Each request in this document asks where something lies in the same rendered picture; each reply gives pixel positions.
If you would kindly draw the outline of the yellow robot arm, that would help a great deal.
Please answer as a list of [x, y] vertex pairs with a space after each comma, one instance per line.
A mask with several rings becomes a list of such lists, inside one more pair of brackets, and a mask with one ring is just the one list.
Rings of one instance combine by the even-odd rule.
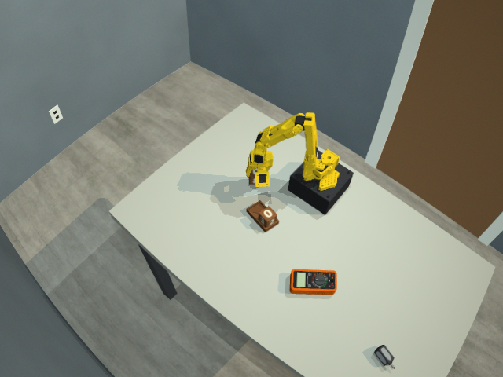
[[276, 126], [269, 126], [259, 132], [255, 141], [256, 149], [254, 147], [253, 163], [264, 164], [267, 148], [294, 137], [302, 131], [305, 131], [306, 138], [306, 153], [303, 162], [304, 180], [321, 179], [318, 188], [320, 191], [335, 187], [340, 175], [334, 170], [338, 157], [326, 150], [321, 158], [317, 159], [318, 137], [314, 113], [308, 112], [306, 115], [298, 113]]

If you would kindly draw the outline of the orange digital multimeter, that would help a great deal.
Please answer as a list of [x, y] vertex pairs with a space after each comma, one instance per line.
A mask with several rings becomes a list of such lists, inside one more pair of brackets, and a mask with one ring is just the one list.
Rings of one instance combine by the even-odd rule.
[[312, 269], [291, 271], [289, 290], [293, 294], [333, 295], [336, 289], [336, 271]]

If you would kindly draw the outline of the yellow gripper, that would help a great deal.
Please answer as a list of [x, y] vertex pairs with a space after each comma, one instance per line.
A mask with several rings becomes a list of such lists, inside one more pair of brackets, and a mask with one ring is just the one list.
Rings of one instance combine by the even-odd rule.
[[266, 151], [264, 164], [253, 163], [253, 153], [254, 150], [251, 150], [248, 157], [248, 166], [246, 169], [247, 177], [249, 178], [252, 170], [258, 167], [258, 172], [255, 172], [255, 187], [270, 186], [270, 174], [268, 170], [273, 166], [273, 153]]

